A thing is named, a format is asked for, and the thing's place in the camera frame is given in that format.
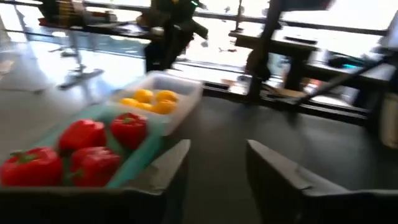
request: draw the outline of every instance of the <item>white bin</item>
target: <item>white bin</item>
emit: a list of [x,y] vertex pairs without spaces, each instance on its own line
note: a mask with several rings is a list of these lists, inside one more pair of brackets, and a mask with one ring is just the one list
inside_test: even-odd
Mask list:
[[[161,115],[139,108],[124,106],[119,103],[122,98],[132,98],[138,89],[153,91],[170,90],[177,94],[178,103],[176,109],[167,115]],[[203,84],[201,81],[189,80],[169,75],[167,72],[150,72],[141,82],[125,87],[109,98],[108,103],[129,108],[129,111],[145,116],[157,117],[165,122],[164,136],[173,133],[174,129],[184,120],[201,99]]]

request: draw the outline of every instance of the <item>desk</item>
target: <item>desk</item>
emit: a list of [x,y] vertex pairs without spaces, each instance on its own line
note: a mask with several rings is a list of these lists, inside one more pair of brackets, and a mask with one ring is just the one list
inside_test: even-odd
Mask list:
[[[285,87],[289,90],[301,91],[301,80],[305,73],[305,63],[312,51],[316,50],[316,45],[304,44],[296,41],[284,39],[286,30],[277,30],[272,38],[270,53],[281,54],[291,57],[289,74],[285,81]],[[253,49],[256,47],[259,37],[258,30],[244,30],[240,33],[231,32],[230,37],[236,37],[235,45]]]
[[[328,81],[337,76],[349,76],[359,70],[358,68],[330,67],[326,64],[326,55],[327,51],[325,49],[319,49],[311,54],[307,64],[307,69],[310,72],[307,73],[306,77]],[[346,86],[360,90],[353,106],[365,108],[369,94],[386,86],[391,80],[394,70],[395,68],[392,65],[383,64],[348,82]]]
[[361,127],[303,114],[296,126],[287,120],[270,108],[203,97],[165,140],[164,148],[192,140],[183,223],[260,223],[245,171],[246,139],[350,190],[398,188],[398,154]]
[[[40,26],[48,27],[48,28],[55,28],[55,29],[65,29],[64,27],[57,25],[57,24],[42,24]],[[137,39],[146,39],[146,40],[153,40],[158,39],[160,36],[152,34],[150,32],[135,32],[135,33],[126,33],[126,32],[117,32],[113,30],[117,26],[102,26],[102,25],[88,25],[86,27],[82,26],[71,26],[67,30],[69,31],[80,31],[80,32],[88,32],[93,34],[103,34],[103,35],[117,35],[121,37],[128,37],[128,38],[137,38]]]

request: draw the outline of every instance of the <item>yellow fruit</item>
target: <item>yellow fruit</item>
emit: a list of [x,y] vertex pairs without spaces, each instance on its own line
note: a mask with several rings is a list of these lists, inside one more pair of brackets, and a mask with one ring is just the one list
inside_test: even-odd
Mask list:
[[119,103],[126,106],[136,106],[139,102],[132,98],[123,98],[119,101]]
[[137,90],[134,93],[134,99],[140,103],[150,103],[154,97],[154,93],[150,90]]
[[142,110],[152,111],[152,105],[149,103],[137,103],[136,107]]
[[160,102],[160,101],[164,101],[164,100],[170,100],[173,102],[177,102],[178,101],[177,94],[175,94],[173,91],[170,91],[170,90],[159,91],[156,94],[156,101]]
[[170,100],[164,100],[158,102],[152,109],[153,112],[158,114],[169,114],[171,113],[177,104]]

